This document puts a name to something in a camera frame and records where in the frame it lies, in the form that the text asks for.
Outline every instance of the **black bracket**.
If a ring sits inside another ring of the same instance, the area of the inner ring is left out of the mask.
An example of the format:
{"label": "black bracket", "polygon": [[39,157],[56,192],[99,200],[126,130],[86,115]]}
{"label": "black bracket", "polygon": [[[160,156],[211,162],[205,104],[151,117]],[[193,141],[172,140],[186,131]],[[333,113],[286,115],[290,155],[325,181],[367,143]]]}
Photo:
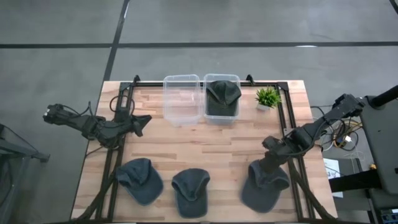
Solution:
{"label": "black bracket", "polygon": [[139,82],[139,81],[141,81],[141,78],[139,77],[139,75],[136,75],[132,82],[133,82],[134,85],[136,85],[136,83]]}
{"label": "black bracket", "polygon": [[256,84],[256,83],[254,82],[254,80],[253,80],[253,77],[252,77],[250,74],[247,75],[246,81],[249,81],[249,83],[250,83],[251,86],[254,86],[254,85]]}
{"label": "black bracket", "polygon": [[284,91],[288,91],[289,90],[289,86],[287,84],[287,82],[277,82],[278,86],[283,89]]}
{"label": "black bracket", "polygon": [[124,91],[131,86],[131,82],[122,82],[120,83],[120,91]]}

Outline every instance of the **white paper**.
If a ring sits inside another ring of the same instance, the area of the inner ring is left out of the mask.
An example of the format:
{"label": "white paper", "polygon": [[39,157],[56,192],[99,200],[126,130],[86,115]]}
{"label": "white paper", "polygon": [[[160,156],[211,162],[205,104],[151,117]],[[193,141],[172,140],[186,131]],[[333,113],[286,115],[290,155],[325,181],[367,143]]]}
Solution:
{"label": "white paper", "polygon": [[[333,179],[340,177],[340,168],[338,167],[338,161],[334,159],[323,159],[325,163],[326,173],[328,174],[328,179]],[[334,197],[343,198],[342,192],[332,193]]]}

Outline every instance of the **plastic bin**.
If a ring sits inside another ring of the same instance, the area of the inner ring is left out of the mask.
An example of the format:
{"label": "plastic bin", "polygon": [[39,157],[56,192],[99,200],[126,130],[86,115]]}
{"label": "plastic bin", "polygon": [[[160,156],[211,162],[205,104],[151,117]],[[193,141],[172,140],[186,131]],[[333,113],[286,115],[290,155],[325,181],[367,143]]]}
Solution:
{"label": "plastic bin", "polygon": [[237,109],[235,112],[235,116],[212,116],[207,114],[207,102],[206,102],[206,86],[209,85],[213,81],[218,81],[218,80],[228,80],[233,83],[235,83],[239,89],[241,88],[241,80],[237,75],[225,75],[225,74],[207,74],[204,77],[203,80],[203,94],[204,94],[204,105],[203,105],[203,111],[205,115],[206,122],[209,124],[216,124],[216,125],[229,125],[232,124],[239,116],[239,104],[240,104],[240,98],[238,99],[238,105]]}
{"label": "plastic bin", "polygon": [[163,116],[174,126],[195,125],[201,118],[197,75],[171,75],[163,80]]}

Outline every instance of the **wire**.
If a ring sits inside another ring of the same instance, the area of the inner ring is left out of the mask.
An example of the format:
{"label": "wire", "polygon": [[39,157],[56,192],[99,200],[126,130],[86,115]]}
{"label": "wire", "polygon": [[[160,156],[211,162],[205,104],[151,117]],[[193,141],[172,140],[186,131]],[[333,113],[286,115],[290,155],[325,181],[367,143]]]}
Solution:
{"label": "wire", "polygon": [[331,107],[333,105],[321,105],[321,106],[316,106],[316,107]]}
{"label": "wire", "polygon": [[94,116],[94,114],[93,114],[93,110],[91,109],[91,101],[88,102],[88,111],[90,112],[90,115],[91,115],[91,117],[94,119],[94,121],[95,121],[99,126],[101,126],[101,127],[103,127],[103,128],[109,128],[109,129],[111,129],[111,128],[118,128],[118,127],[121,127],[121,126],[124,126],[124,125],[125,125],[125,124],[119,124],[119,125],[116,125],[116,126],[113,126],[113,127],[109,127],[109,126],[105,126],[105,124],[101,124],[101,123],[95,118],[95,116]]}
{"label": "wire", "polygon": [[69,106],[67,106],[67,105],[62,105],[64,108],[68,108],[68,109],[70,109],[71,111],[73,111],[76,115],[75,116],[72,116],[72,117],[70,117],[69,119],[71,119],[71,118],[78,118],[78,117],[80,117],[81,115],[83,115],[83,114],[85,114],[87,111],[88,111],[88,106],[87,106],[87,108],[83,111],[83,112],[81,112],[81,113],[78,113],[77,111],[75,111],[73,108],[71,108],[71,107],[69,107]]}
{"label": "wire", "polygon": [[[357,122],[357,121],[352,121],[352,120],[349,120],[348,121],[348,130],[347,131],[345,131],[346,130],[346,127],[345,127],[345,123],[344,123],[344,126],[339,126],[338,127],[338,132],[337,132],[337,134],[336,133],[334,133],[334,135],[333,135],[333,137],[332,137],[332,139],[333,139],[333,144],[336,146],[336,147],[338,147],[338,148],[340,148],[340,149],[343,149],[344,148],[344,145],[343,145],[343,142],[344,141],[341,141],[339,144],[337,143],[337,139],[339,139],[339,138],[342,138],[342,139],[344,139],[346,136],[350,136],[351,135],[351,133],[355,133],[355,135],[356,135],[356,144],[355,145],[357,145],[358,144],[358,141],[359,141],[359,136],[358,136],[358,134],[355,132],[356,130],[358,130],[358,129],[356,129],[355,131],[353,130],[355,127],[357,127],[357,126],[362,126],[362,123],[359,123],[359,122]],[[346,150],[346,151],[352,151],[352,150],[354,150],[354,148],[352,148],[352,149],[343,149],[343,150]]]}
{"label": "wire", "polygon": [[322,113],[323,116],[325,115],[325,112],[323,112],[323,110],[320,108],[320,106],[310,106],[310,108],[316,108],[316,109],[318,109],[319,111],[321,111],[321,113]]}
{"label": "wire", "polygon": [[342,149],[344,151],[348,151],[348,152],[355,150],[355,147],[358,145],[358,142],[359,142],[359,136],[356,132],[353,132],[353,133],[356,135],[355,145],[351,149],[346,149],[346,148],[344,148],[344,146],[339,147],[340,149]]}
{"label": "wire", "polygon": [[355,172],[355,166],[354,166],[355,156],[359,159],[359,161],[364,162],[365,154],[361,151],[358,151],[358,148],[356,147],[356,145],[354,145],[354,149],[355,149],[355,152],[348,153],[348,154],[344,155],[344,157],[349,156],[349,158],[351,159],[351,164],[353,165],[353,171]]}
{"label": "wire", "polygon": [[[358,123],[357,125],[354,125],[354,126],[352,127],[352,129],[355,128],[355,127],[357,127],[357,126],[359,126],[359,125],[362,125],[362,123]],[[349,134],[349,133],[355,132],[355,131],[357,131],[357,130],[359,130],[359,129],[361,129],[361,128],[362,128],[362,127],[358,128],[358,129],[355,129],[355,130],[352,130],[352,131],[347,130],[346,132],[344,132],[344,133],[342,133],[342,134],[340,134],[340,135],[337,135],[337,136],[335,136],[335,137],[332,137],[332,139],[331,139],[330,141],[327,141],[327,142],[325,142],[324,144],[329,143],[329,142],[333,142],[333,141],[335,141],[336,139],[339,139],[339,138],[341,138],[341,137],[343,137],[343,136],[345,136],[345,135],[347,135],[347,134]]]}
{"label": "wire", "polygon": [[[118,98],[119,96],[115,96],[115,97],[113,97],[112,98],[112,100],[109,102],[109,108],[110,108],[110,110],[112,111],[112,112],[116,112],[116,110],[113,110],[112,109],[112,102],[114,101],[114,99],[116,99],[116,98]],[[134,100],[131,98],[131,103],[132,103],[132,110],[131,110],[131,114],[134,112],[134,110],[136,109],[136,102],[134,102]]]}
{"label": "wire", "polygon": [[[344,123],[344,121],[343,121],[342,119],[328,119],[328,120],[324,120],[324,122],[322,122],[322,124],[319,125],[317,131],[316,131],[315,134],[312,136],[312,143],[311,143],[310,145],[313,145],[313,143],[316,141],[315,138],[316,138],[316,136],[318,136],[318,133],[320,132],[322,126],[323,126],[324,124],[329,123],[330,121],[333,121],[333,120],[335,120],[335,121],[341,121],[342,123]],[[281,156],[297,156],[297,155],[302,155],[302,154],[305,154],[306,152],[308,152],[310,149],[311,149],[311,147],[309,147],[309,148],[306,149],[306,150],[300,151],[300,152],[293,152],[293,153],[281,154]]]}
{"label": "wire", "polygon": [[330,168],[330,167],[328,167],[328,166],[325,166],[325,168],[330,169],[330,170],[332,170],[332,171],[335,171],[336,173],[338,173],[338,174],[340,174],[340,175],[342,175],[342,176],[347,176],[347,175],[342,174],[341,172],[338,172],[337,170],[332,169],[332,168]]}
{"label": "wire", "polygon": [[91,152],[89,152],[89,153],[86,154],[86,157],[87,157],[88,155],[90,155],[91,153],[96,152],[96,151],[98,151],[98,150],[100,150],[100,149],[102,149],[102,148],[104,148],[104,146],[101,146],[101,147],[99,147],[99,148],[97,148],[97,149],[92,150]]}
{"label": "wire", "polygon": [[[333,129],[332,125],[330,125],[329,128],[330,128],[330,130],[331,130],[332,133],[335,131],[335,130]],[[326,152],[327,150],[331,149],[331,147],[333,146],[333,143],[331,143],[330,146],[329,146],[327,149],[323,149],[323,142],[324,142],[324,141],[325,141],[325,138],[322,138],[321,144],[320,144],[320,145],[317,145],[317,146],[319,146],[319,147],[322,148],[322,152]]]}

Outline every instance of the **wooden tabletop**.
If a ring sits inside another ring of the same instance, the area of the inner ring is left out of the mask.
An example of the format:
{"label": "wooden tabletop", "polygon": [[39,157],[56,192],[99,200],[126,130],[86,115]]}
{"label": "wooden tabletop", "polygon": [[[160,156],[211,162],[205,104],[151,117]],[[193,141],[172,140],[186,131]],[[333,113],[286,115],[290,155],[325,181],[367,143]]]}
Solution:
{"label": "wooden tabletop", "polygon": [[[310,105],[301,80],[287,81],[294,115],[298,126],[312,122]],[[118,94],[120,82],[104,82],[97,115],[113,119],[109,102]],[[260,87],[242,87],[239,119],[231,126],[206,124],[201,119],[196,126],[173,127],[163,119],[162,87],[135,87],[133,98],[135,115],[150,114],[152,120],[139,138],[128,134],[124,147],[123,164],[145,157],[159,172],[164,181],[164,191],[151,205],[138,205],[126,190],[119,186],[114,221],[116,222],[288,222],[296,221],[291,188],[283,190],[276,206],[269,213],[257,213],[243,205],[239,194],[247,177],[248,165],[264,157],[262,140],[269,135],[281,138],[277,109],[266,112],[256,109],[255,93]],[[285,118],[289,124],[287,107],[282,97]],[[96,149],[91,142],[88,152]],[[101,185],[106,150],[94,152],[85,159],[80,184],[73,207],[72,218],[78,217],[94,199]],[[337,217],[322,154],[314,148],[304,157],[308,181],[320,203]],[[208,213],[196,219],[184,219],[175,206],[172,177],[188,168],[205,169],[210,174]],[[289,173],[287,164],[282,166]],[[305,208],[305,197],[300,194]],[[108,211],[109,195],[105,198],[104,214]]]}

